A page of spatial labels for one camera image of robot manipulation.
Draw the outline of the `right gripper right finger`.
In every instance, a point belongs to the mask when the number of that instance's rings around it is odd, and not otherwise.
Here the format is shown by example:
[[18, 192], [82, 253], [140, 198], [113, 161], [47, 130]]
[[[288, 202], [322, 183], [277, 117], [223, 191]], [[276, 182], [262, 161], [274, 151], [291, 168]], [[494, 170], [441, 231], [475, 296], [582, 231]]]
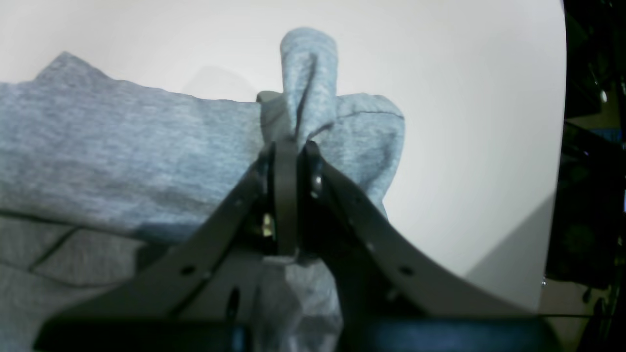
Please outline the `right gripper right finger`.
[[562, 350], [542, 318], [411, 245], [314, 142], [303, 149], [303, 189], [303, 246], [335, 279], [339, 352]]

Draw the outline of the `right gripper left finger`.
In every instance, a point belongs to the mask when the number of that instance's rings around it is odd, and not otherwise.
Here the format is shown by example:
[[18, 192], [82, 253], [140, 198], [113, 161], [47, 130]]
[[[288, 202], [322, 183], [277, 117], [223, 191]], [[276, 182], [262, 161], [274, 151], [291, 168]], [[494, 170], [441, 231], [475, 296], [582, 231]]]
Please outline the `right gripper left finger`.
[[297, 155], [264, 147], [242, 180], [185, 243], [131, 281], [60, 312], [38, 352], [257, 352], [264, 256], [293, 259]]

